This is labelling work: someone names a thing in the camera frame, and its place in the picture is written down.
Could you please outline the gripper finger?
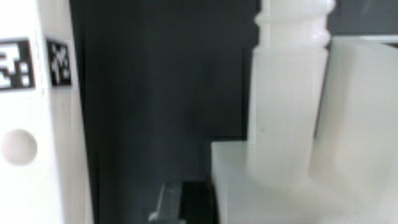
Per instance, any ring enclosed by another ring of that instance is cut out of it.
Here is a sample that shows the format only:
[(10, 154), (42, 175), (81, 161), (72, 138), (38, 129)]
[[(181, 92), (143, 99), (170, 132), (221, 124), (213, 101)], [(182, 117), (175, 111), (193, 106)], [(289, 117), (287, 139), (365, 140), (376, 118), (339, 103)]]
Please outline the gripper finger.
[(147, 224), (216, 224), (216, 202), (207, 182), (165, 182)]

